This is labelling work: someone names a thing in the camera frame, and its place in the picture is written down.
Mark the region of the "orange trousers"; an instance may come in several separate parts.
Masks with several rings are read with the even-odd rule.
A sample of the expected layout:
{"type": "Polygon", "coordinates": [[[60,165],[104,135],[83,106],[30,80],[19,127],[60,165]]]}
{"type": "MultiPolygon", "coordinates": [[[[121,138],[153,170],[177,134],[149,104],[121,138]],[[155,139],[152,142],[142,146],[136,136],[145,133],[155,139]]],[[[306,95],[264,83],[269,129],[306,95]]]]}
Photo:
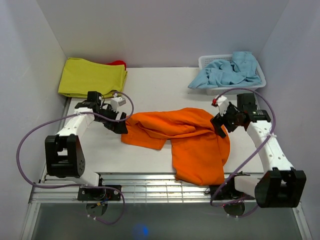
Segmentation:
{"type": "Polygon", "coordinates": [[[161,150],[171,142],[175,178],[198,186],[224,182],[224,165],[230,155],[228,136],[222,138],[211,124],[213,115],[199,108],[133,114],[126,122],[128,145],[161,150]]]}

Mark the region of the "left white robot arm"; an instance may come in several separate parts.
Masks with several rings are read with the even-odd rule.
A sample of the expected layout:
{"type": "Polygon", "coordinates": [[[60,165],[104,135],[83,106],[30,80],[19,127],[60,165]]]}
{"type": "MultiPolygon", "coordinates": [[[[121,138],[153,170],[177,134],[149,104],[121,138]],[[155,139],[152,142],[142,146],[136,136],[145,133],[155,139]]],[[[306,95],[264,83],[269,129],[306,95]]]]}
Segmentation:
{"type": "Polygon", "coordinates": [[[109,103],[97,91],[89,91],[87,99],[74,107],[72,116],[65,126],[55,135],[49,135],[44,141],[47,174],[57,178],[90,186],[88,193],[100,200],[106,195],[106,187],[100,184],[100,175],[86,167],[81,146],[81,138],[93,122],[102,123],[105,128],[116,134],[127,134],[127,114],[118,108],[126,104],[126,99],[114,93],[109,103]]]}

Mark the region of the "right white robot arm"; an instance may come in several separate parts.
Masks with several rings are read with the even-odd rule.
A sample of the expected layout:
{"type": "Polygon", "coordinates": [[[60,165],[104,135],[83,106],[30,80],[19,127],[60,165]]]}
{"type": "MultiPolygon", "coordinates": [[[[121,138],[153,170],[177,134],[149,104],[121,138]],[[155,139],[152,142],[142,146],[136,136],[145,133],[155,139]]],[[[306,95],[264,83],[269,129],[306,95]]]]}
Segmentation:
{"type": "Polygon", "coordinates": [[[274,134],[276,117],[257,107],[252,93],[237,95],[237,104],[218,95],[212,105],[219,113],[211,119],[215,133],[225,139],[227,133],[243,127],[253,141],[256,150],[249,156],[258,155],[263,177],[258,179],[240,170],[245,160],[211,195],[214,200],[225,189],[226,194],[237,199],[240,195],[253,197],[260,208],[295,208],[299,205],[307,181],[304,171],[296,170],[282,151],[274,134]]]}

